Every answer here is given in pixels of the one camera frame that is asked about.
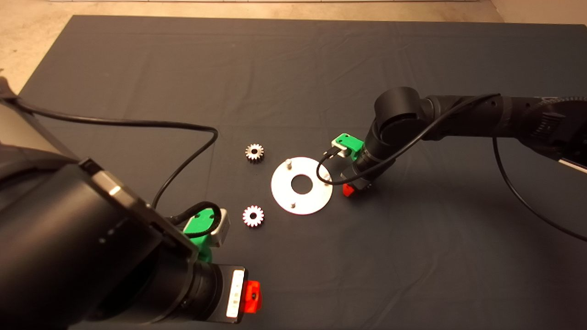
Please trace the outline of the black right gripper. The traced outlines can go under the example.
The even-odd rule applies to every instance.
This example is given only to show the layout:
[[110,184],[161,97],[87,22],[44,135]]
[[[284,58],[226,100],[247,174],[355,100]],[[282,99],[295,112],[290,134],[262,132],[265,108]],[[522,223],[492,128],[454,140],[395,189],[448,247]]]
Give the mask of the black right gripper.
[[343,184],[343,195],[345,197],[351,197],[357,191],[362,191],[369,187],[369,184],[371,184],[371,175],[369,173],[365,174],[365,172],[369,171],[374,165],[375,161],[369,156],[362,155],[357,157],[351,165],[351,174],[358,178],[352,182]]

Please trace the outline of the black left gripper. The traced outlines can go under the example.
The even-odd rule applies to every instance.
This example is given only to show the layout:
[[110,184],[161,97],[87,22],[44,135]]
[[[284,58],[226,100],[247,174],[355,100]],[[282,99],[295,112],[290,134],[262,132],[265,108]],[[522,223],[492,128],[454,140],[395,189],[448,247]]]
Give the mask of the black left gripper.
[[214,264],[216,291],[212,303],[212,322],[238,324],[243,315],[262,308],[261,286],[248,280],[248,269],[241,265]]

